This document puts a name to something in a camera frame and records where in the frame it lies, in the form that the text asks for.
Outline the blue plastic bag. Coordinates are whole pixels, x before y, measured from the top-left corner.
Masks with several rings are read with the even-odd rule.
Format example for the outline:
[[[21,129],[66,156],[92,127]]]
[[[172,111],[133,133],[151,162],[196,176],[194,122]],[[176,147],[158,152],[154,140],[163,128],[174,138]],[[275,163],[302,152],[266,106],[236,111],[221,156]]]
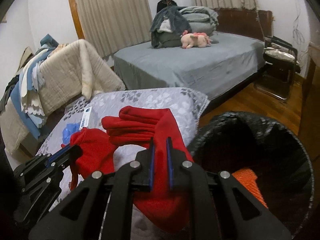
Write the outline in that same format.
[[[67,145],[70,142],[71,136],[80,129],[80,122],[67,124],[62,131],[62,144]]]

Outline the pink plush pig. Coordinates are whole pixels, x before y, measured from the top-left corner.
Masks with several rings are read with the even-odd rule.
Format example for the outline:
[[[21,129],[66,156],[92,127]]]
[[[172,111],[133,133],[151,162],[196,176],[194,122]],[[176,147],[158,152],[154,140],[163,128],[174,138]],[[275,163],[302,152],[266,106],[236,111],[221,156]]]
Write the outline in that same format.
[[[205,48],[212,44],[212,40],[206,33],[188,33],[185,30],[181,36],[181,44],[183,49],[190,49],[193,47]]]

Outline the dark wooden headboard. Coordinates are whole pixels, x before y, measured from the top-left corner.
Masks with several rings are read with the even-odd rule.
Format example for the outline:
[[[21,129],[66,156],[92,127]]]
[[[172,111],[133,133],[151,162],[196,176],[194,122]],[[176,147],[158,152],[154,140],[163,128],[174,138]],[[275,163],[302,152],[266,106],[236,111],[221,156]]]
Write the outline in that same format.
[[[239,8],[216,8],[218,13],[217,31],[247,36],[264,41],[272,36],[273,14],[269,10],[249,10]]]

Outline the wooden coat rack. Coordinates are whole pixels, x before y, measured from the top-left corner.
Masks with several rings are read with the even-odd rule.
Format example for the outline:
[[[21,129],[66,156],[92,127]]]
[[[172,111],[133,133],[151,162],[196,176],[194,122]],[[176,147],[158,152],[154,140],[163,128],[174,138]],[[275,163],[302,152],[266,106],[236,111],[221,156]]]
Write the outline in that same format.
[[[157,3],[157,12],[160,12],[166,7],[177,6],[177,3],[174,0],[160,0]]]

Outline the blue white scalloped blanket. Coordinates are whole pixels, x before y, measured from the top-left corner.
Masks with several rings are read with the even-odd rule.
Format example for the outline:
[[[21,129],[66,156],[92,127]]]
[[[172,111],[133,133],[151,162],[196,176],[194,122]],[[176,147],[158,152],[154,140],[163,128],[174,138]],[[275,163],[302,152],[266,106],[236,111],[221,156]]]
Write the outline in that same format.
[[[47,121],[39,96],[40,89],[45,85],[40,65],[58,45],[48,34],[40,41],[40,48],[36,53],[32,53],[29,48],[25,49],[27,59],[22,62],[1,98],[1,113],[5,112],[5,107],[11,100],[20,119],[35,139],[39,139],[41,129]]]

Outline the white blue cardboard box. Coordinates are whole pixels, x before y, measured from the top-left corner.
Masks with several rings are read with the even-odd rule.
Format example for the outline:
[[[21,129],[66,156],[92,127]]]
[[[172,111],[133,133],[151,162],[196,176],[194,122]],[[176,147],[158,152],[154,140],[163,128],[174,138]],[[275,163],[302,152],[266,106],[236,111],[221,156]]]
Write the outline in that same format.
[[[79,129],[82,130],[83,128],[89,128],[91,126],[91,116],[92,116],[92,107],[87,107],[82,115],[81,122]]]

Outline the red cloth gloves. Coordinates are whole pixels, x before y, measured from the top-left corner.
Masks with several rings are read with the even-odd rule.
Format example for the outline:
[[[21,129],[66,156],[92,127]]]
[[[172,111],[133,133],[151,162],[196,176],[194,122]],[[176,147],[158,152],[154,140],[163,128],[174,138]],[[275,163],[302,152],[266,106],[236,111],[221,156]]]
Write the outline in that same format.
[[[71,190],[78,184],[78,176],[87,178],[94,171],[103,174],[115,171],[113,155],[124,145],[139,145],[149,148],[155,145],[155,171],[152,190],[135,195],[134,205],[161,230],[174,233],[189,223],[188,197],[169,189],[167,165],[167,138],[172,139],[175,149],[192,156],[184,145],[180,130],[170,109],[144,109],[126,106],[118,117],[106,116],[101,120],[103,130],[83,128],[74,133],[70,145],[78,145],[82,156],[71,163]]]

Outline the left beige curtain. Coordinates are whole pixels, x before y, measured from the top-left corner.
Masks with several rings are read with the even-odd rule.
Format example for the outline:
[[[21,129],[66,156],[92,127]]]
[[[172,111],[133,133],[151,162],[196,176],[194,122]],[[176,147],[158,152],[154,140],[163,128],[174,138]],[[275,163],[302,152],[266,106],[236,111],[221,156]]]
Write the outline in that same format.
[[[148,0],[75,0],[85,39],[101,57],[151,40]]]

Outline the pile of grey blankets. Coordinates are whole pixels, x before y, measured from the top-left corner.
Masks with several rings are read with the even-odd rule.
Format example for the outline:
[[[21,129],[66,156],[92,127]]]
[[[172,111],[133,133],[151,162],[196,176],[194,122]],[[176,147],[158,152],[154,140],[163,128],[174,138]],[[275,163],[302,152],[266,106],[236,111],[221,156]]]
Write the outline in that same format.
[[[219,25],[218,13],[208,7],[185,7],[179,12],[189,22],[193,33],[206,33],[212,36]]]

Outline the black trash bag bin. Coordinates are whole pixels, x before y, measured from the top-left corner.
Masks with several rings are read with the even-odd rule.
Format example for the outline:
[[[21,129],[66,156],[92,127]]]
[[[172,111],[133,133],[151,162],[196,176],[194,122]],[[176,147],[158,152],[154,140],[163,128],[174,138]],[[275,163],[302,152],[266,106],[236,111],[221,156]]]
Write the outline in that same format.
[[[296,237],[309,220],[313,168],[303,144],[286,126],[249,112],[213,117],[187,147],[206,171],[251,169],[269,210]]]

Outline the dark grey fleece jacket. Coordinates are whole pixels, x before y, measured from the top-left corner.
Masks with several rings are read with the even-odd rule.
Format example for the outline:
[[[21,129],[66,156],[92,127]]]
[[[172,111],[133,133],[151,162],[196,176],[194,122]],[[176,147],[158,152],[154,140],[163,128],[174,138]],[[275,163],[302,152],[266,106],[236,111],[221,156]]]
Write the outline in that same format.
[[[189,22],[180,12],[185,8],[186,7],[172,5],[162,9],[156,14],[150,28],[151,45],[153,48],[158,48],[160,46],[161,33],[170,33],[180,37],[185,31],[188,33],[192,32]]]

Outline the grey bed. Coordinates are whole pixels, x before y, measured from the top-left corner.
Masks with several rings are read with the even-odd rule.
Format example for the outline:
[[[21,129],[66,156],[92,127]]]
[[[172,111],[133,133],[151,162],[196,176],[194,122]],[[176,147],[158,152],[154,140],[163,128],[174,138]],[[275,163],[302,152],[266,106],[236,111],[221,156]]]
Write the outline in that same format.
[[[114,55],[114,70],[127,89],[185,87],[210,100],[225,94],[264,65],[264,43],[255,38],[218,33],[206,48],[153,48],[146,42]]]

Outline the red plastic bag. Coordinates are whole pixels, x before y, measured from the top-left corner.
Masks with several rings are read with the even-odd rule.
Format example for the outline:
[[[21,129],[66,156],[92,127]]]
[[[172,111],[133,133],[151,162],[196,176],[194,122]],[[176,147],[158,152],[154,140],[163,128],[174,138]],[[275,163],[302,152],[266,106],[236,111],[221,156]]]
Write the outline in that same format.
[[[237,179],[242,186],[244,186],[264,207],[268,209],[263,196],[257,185],[257,176],[250,168],[243,168],[232,173],[233,177]]]

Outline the black folding chair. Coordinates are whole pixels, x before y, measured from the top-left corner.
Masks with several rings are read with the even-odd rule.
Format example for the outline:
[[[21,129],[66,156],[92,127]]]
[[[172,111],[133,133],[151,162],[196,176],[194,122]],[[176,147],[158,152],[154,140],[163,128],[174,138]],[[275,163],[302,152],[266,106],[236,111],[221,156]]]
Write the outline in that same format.
[[[301,71],[297,49],[276,36],[266,36],[263,59],[265,64],[258,72],[254,88],[282,102],[287,101],[295,74]]]

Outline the beige quilted blanket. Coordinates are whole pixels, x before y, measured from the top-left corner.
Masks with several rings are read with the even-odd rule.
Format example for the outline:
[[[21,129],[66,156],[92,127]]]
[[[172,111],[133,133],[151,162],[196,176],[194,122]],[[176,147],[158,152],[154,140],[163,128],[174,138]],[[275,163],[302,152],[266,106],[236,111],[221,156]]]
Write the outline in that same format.
[[[45,85],[39,96],[46,117],[81,94],[86,100],[99,93],[125,90],[123,81],[86,40],[68,44],[40,65]],[[20,119],[11,100],[1,114],[1,132],[5,149],[14,153],[31,134]]]

